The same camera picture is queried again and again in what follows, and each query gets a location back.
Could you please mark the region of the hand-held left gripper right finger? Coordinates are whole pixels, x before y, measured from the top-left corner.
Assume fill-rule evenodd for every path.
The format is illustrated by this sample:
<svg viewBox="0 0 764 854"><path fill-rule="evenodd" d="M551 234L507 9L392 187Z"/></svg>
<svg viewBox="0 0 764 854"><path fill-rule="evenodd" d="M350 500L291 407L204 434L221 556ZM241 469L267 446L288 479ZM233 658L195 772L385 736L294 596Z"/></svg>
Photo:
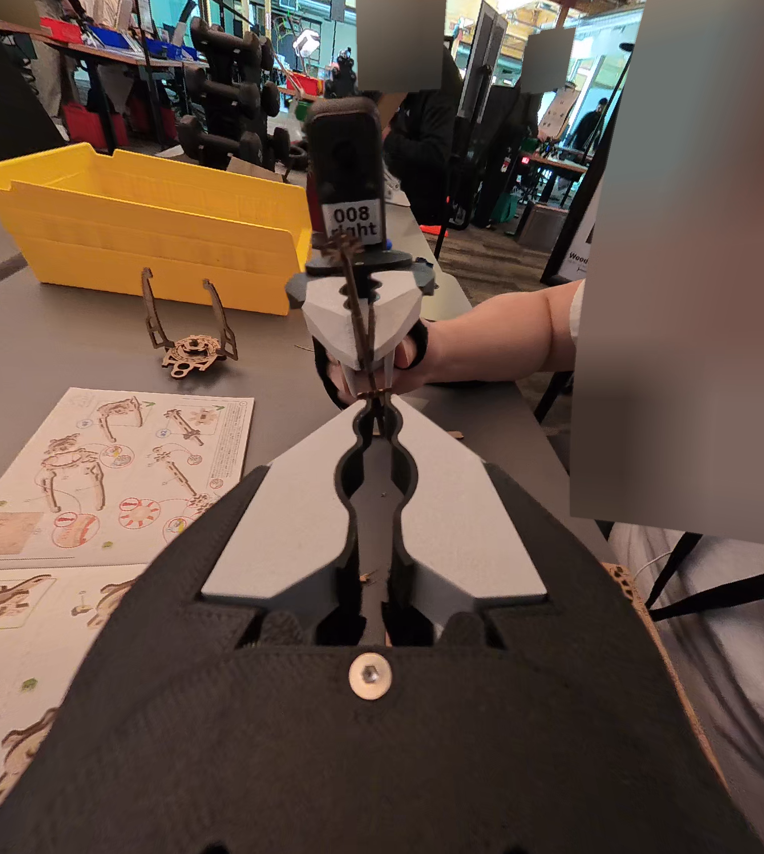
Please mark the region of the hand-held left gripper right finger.
<svg viewBox="0 0 764 854"><path fill-rule="evenodd" d="M547 588L488 466L405 399L387 404L393 518L387 632L430 646L456 614L542 604Z"/></svg>

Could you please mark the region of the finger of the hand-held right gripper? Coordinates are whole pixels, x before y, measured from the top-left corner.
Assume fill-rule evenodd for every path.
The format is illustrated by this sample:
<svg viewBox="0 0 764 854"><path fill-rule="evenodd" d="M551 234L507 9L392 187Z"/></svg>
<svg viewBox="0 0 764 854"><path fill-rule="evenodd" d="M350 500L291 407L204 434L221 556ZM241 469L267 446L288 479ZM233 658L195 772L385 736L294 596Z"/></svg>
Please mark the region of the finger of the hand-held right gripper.
<svg viewBox="0 0 764 854"><path fill-rule="evenodd" d="M359 301L370 341L369 306ZM357 397L366 391L356 381L365 373L358 364L345 278L305 277L302 314L312 336L317 373L330 396Z"/></svg>
<svg viewBox="0 0 764 854"><path fill-rule="evenodd" d="M423 293L416 285L378 285L370 304L372 361L370 373L382 370L388 391L394 377L395 351L419 319Z"/></svg>

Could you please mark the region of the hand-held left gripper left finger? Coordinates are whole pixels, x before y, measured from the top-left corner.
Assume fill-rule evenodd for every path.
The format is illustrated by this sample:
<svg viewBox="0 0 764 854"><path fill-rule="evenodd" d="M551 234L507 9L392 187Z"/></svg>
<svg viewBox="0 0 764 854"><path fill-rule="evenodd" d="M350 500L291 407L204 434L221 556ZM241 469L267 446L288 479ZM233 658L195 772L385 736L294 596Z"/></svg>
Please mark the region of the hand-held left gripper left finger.
<svg viewBox="0 0 764 854"><path fill-rule="evenodd" d="M357 402L264 467L202 598L287 612L320 645L357 645L364 617L351 498L363 454Z"/></svg>

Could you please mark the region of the small wooden cross piece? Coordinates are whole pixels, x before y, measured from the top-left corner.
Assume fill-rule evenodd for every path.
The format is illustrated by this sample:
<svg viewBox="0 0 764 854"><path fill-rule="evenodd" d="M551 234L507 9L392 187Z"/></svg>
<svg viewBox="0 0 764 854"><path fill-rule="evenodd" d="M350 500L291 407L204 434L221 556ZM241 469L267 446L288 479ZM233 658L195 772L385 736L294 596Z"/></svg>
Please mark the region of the small wooden cross piece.
<svg viewBox="0 0 764 854"><path fill-rule="evenodd" d="M394 423L389 389L370 389L360 392L356 401L363 405L357 420L359 432L362 435L388 438Z"/></svg>

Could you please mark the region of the person's right forearm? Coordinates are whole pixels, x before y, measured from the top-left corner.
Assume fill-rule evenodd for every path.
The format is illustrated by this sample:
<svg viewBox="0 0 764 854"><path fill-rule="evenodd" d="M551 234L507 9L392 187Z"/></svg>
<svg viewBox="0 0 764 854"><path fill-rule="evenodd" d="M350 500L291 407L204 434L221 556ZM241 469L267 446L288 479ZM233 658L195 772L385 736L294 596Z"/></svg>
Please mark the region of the person's right forearm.
<svg viewBox="0 0 764 854"><path fill-rule="evenodd" d="M576 366L585 280L483 303L489 329L489 378L522 380Z"/></svg>

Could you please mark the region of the wooden claw model assembly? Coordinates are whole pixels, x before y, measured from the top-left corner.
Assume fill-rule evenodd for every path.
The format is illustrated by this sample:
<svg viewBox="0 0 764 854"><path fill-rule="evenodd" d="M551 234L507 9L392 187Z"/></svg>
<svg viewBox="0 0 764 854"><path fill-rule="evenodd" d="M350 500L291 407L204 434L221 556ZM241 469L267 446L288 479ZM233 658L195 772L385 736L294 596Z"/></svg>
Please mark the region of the wooden claw model assembly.
<svg viewBox="0 0 764 854"><path fill-rule="evenodd" d="M218 325L218 337L190 335L176 341L169 339L158 317L151 288L152 271L141 270L141 296L145 306L145 326L154 349L164 350L162 366L170 369L173 379L184 379L191 372L207 371L217 361L238 359L237 341L229 326L225 308L212 282L204 279L202 286L211 298Z"/></svg>

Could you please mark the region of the laser-cut wooden parts sheet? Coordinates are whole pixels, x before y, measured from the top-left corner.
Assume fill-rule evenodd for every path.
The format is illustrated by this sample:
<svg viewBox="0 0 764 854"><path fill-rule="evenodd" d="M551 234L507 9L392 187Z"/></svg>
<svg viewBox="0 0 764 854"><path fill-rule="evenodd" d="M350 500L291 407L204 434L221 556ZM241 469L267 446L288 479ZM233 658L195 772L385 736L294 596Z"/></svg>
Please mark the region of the laser-cut wooden parts sheet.
<svg viewBox="0 0 764 854"><path fill-rule="evenodd" d="M613 564L613 563L604 562L604 563L602 563L602 566L605 569L605 571L611 576L613 581L616 582L620 586L620 588L622 589L624 597L632 604L632 606L635 609L636 614L639 616L639 618L642 620L644 626L646 627L647 633L651 637L651 639L652 639L654 645L656 646L661 658L664 661L666 670L667 670L667 672L671 678L671 681L674 685L676 695L677 695L677 697L678 697L678 699L682 705L683 712L684 712L684 714L685 714L685 716L689 722L689 725L690 725L690 727L691 727L691 729L692 729L692 731L693 731L693 733L697 739L697 742L699 743L699 746L700 746L702 752L704 753L704 755L706 756L711 767L713 768L713 770L717 774L718 779L721 782L721 784L723 785L724 789L726 790L726 792L728 794L730 794L728 783L727 783L727 781L724 777L724 774L722 772L722 769L718 763L718 759L717 759L714 751L711 748L711 743L709 742L709 740L707 738L707 734L706 734L698 716L696 715L694 707L692 706L689 698L687 697L687 693L686 693L686 691L685 691L685 689L684 689L684 687L683 687L683 685L682 685L682 683L678 677L678 674L675 671L673 663L670 660L670 657L669 657L667 650L665 648L665 645L664 645L664 643L663 643L663 641L659 635L659 632L658 632L657 628L655 627L653 620L649 616L648 611L647 611L647 609L643 603L643 600L642 600L639 592L637 592L637 590L635 588L635 584L632 581L630 571L628 571L625 567L623 567L620 564Z"/></svg>

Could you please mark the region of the person's right hand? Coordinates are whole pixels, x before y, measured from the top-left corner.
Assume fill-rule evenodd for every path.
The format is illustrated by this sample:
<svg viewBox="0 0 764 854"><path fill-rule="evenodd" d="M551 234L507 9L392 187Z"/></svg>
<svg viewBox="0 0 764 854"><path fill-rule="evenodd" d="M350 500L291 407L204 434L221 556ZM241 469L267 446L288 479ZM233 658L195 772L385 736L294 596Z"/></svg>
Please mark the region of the person's right hand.
<svg viewBox="0 0 764 854"><path fill-rule="evenodd" d="M388 354L390 366L374 374L376 383L402 395L433 383L503 381L504 357L493 338L498 308L492 299L457 318L420 319Z"/></svg>

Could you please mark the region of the cardboard box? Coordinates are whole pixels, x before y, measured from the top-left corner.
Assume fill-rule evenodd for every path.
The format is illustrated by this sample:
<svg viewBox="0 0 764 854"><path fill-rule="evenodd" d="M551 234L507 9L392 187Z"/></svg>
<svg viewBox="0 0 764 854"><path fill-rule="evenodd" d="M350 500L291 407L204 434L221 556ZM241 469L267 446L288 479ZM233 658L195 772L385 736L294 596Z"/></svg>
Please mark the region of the cardboard box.
<svg viewBox="0 0 764 854"><path fill-rule="evenodd" d="M265 179L280 184L290 183L289 180L282 173L272 171L261 165L256 165L254 163L242 160L239 157L235 156L230 157L230 161L227 165L226 171L227 173L234 173L246 177Z"/></svg>

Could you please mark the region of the black dumbbell rack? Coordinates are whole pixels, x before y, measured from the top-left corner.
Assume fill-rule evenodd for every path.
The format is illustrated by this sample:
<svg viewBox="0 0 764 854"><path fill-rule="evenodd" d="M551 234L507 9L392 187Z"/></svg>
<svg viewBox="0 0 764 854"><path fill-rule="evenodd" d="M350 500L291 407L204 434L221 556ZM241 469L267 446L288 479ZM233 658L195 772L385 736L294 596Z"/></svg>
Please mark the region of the black dumbbell rack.
<svg viewBox="0 0 764 854"><path fill-rule="evenodd" d="M190 20L188 29L207 69L184 69L187 96L203 109L205 118L204 124L195 114L177 120L184 155L222 171L233 160L270 173L277 164L286 173L306 171L307 144L292 142L283 127L268 130L268 120L279 114L281 106L278 86L265 79L275 65L271 41L253 31L231 35L199 17Z"/></svg>

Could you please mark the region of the grey board on stand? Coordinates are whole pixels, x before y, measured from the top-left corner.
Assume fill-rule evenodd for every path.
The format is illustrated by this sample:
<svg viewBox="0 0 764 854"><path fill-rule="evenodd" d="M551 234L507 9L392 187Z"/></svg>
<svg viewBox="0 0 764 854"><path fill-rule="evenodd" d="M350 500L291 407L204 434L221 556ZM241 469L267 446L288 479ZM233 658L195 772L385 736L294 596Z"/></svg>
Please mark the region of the grey board on stand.
<svg viewBox="0 0 764 854"><path fill-rule="evenodd" d="M506 28L506 17L489 3L481 2L458 108L458 118L467 123L470 132L483 117Z"/></svg>

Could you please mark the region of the yellow plastic bin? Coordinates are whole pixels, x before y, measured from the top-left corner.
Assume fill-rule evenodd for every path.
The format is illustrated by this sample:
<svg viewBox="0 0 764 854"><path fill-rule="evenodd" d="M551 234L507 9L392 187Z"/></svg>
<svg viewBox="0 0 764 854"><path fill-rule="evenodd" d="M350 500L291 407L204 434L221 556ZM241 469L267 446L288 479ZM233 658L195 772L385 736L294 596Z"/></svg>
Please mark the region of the yellow plastic bin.
<svg viewBox="0 0 764 854"><path fill-rule="evenodd" d="M302 187L89 144L0 161L0 220L43 283L286 315L311 254Z"/></svg>

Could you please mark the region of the printed instruction sheet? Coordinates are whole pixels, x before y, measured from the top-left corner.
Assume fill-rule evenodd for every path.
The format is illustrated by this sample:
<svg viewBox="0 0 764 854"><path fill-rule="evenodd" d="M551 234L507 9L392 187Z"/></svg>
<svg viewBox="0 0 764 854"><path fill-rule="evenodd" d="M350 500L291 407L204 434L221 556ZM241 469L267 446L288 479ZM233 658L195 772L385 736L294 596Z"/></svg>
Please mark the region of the printed instruction sheet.
<svg viewBox="0 0 764 854"><path fill-rule="evenodd" d="M254 406L71 388L0 478L0 803L143 569L240 481Z"/></svg>

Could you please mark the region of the black standing sign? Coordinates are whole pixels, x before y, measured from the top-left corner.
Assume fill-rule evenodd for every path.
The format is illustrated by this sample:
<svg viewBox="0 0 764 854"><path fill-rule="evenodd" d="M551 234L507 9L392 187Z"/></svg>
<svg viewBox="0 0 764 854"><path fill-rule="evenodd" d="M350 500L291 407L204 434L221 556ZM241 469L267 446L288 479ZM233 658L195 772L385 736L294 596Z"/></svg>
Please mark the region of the black standing sign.
<svg viewBox="0 0 764 854"><path fill-rule="evenodd" d="M603 175L611 149L611 140L622 96L623 91L620 91L601 142L570 205L565 222L544 268L540 282L545 286L557 286L579 281L587 275Z"/></svg>

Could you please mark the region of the red crate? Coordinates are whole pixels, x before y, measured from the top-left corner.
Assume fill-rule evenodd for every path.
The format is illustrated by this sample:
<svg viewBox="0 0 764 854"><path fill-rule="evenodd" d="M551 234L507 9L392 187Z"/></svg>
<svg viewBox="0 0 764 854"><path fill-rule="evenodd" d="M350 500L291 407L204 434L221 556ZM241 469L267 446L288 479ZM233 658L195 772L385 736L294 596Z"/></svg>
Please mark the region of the red crate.
<svg viewBox="0 0 764 854"><path fill-rule="evenodd" d="M72 102L63 104L61 110L71 143L88 143L95 149L108 149L101 117L97 112L89 111L81 104ZM129 139L123 115L112 113L111 123L115 134L116 147L127 146Z"/></svg>

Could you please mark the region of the long work table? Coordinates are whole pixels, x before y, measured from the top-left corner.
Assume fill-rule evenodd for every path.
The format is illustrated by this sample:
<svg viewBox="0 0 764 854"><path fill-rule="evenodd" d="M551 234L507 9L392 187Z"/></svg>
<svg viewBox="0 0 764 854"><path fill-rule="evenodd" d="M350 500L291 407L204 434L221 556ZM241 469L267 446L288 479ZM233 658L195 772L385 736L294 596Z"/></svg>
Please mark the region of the long work table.
<svg viewBox="0 0 764 854"><path fill-rule="evenodd" d="M178 59L156 58L146 48L121 50L70 41L67 38L58 39L54 36L53 27L59 25L58 21L50 20L47 24L31 27L0 19L0 33L7 36L12 34L27 35L33 43L45 44L59 54L75 59L86 70L89 88L95 92L97 115L101 123L102 139L100 144L96 145L96 150L100 153L113 154L121 148L110 111L109 97L99 75L100 66L118 66L127 70L128 74L134 76L135 79L145 80L149 88L148 104L159 151L164 152L175 146L177 140L170 138L165 132L166 126L162 120L162 107L159 93L155 87L155 80L161 79L172 84L178 97L178 103L183 109L187 109L189 104L185 73L197 69L207 69L207 63L204 60L188 60L182 56Z"/></svg>

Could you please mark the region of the person's white clothing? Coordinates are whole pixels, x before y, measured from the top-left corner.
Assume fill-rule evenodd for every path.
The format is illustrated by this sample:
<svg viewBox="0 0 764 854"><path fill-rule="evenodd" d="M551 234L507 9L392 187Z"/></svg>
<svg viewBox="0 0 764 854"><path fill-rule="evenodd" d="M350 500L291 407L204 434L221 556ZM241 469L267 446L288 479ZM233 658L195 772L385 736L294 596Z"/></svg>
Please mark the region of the person's white clothing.
<svg viewBox="0 0 764 854"><path fill-rule="evenodd" d="M615 523L609 542L642 598L683 531ZM703 536L665 584L653 611L764 573L764 544ZM764 845L764 600L654 624L694 707L730 793Z"/></svg>

